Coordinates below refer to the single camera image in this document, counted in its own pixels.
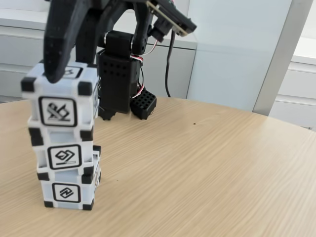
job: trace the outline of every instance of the stacked cubes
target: stacked cubes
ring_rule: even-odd
[[[70,63],[55,84],[38,63],[21,82],[32,104],[28,127],[46,207],[93,207],[101,178],[101,147],[93,145],[97,83],[97,68],[84,63]]]

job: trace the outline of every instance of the black plastic part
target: black plastic part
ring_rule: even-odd
[[[147,119],[154,111],[157,105],[157,98],[147,90],[136,98],[132,99],[130,103],[131,111],[139,119]]]
[[[91,131],[81,130],[80,137],[83,142],[93,141],[93,128]]]
[[[87,65],[87,68],[98,68],[98,65],[90,63]]]
[[[92,200],[92,203],[90,205],[88,204],[82,205],[82,209],[85,211],[91,211],[93,209],[93,205],[94,205],[94,199]]]
[[[49,181],[48,173],[38,173],[38,179],[42,181]]]
[[[34,82],[36,78],[25,77],[21,81],[21,89],[24,92],[34,92]]]
[[[92,83],[81,81],[78,84],[78,95],[90,96],[92,95]]]
[[[148,40],[148,32],[153,21],[153,15],[143,3],[134,3],[135,17],[137,21],[135,34],[133,38],[132,53],[134,55],[142,55],[145,52]]]
[[[81,176],[81,182],[82,184],[92,184],[93,181],[93,173],[88,174],[88,175],[82,175]]]
[[[93,174],[93,168],[94,168],[93,166],[83,168],[83,175],[88,176],[88,175]]]
[[[159,42],[163,42],[163,37],[168,34],[171,28],[172,25],[168,21],[164,18],[160,18],[155,22],[154,28],[150,31],[150,34]]]
[[[108,120],[108,121],[110,121],[111,118],[112,118],[115,114],[116,114],[115,111],[106,110],[106,109],[103,109],[101,106],[99,106],[98,115],[99,115],[103,120]]]
[[[192,33],[197,26],[185,15],[183,15],[180,11],[177,10],[175,5],[170,0],[151,0],[150,1],[153,5],[159,4],[159,10],[166,15],[170,20],[172,20],[175,24],[180,26],[187,34]],[[154,15],[159,18],[162,15],[155,10],[153,10]]]
[[[127,114],[130,110],[130,97],[134,94],[139,78],[140,62],[131,58],[118,58],[98,53],[98,73],[101,78],[102,96],[100,98],[100,116],[107,110]]]
[[[33,147],[44,145],[43,137],[41,136],[41,132],[39,128],[30,127],[29,133],[31,136],[31,142],[32,142]]]
[[[99,152],[100,155],[101,155],[101,146],[93,145],[93,150],[96,151],[96,152]]]
[[[53,208],[54,203],[52,201],[44,201],[44,206],[49,207],[49,208]]]
[[[58,82],[64,74],[70,52],[76,44],[77,62],[92,63],[96,46],[104,47],[104,35],[128,9],[134,9],[137,26],[132,53],[143,54],[147,43],[147,32],[152,22],[148,0],[53,0],[44,35],[45,75],[51,83]],[[196,25],[181,14],[169,0],[150,0],[159,4],[161,10],[175,24],[187,33]],[[162,21],[159,12],[152,11]]]
[[[133,35],[125,32],[110,31],[106,36],[105,54],[129,59]]]

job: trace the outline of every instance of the wooden table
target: wooden table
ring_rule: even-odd
[[[148,121],[96,120],[90,211],[45,208],[28,102],[0,105],[1,237],[315,237],[316,133],[159,98]]]

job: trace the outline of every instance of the white wall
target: white wall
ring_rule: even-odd
[[[188,15],[190,0],[174,0],[174,3],[179,11],[184,15]]]
[[[198,41],[188,98],[252,111],[291,0],[191,0]]]
[[[314,0],[311,11],[308,15],[302,37],[316,39],[316,0]]]

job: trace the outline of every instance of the cube symbol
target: cube symbol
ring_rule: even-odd
[[[75,127],[77,108],[73,99],[40,97],[39,111],[41,122],[46,126]]]

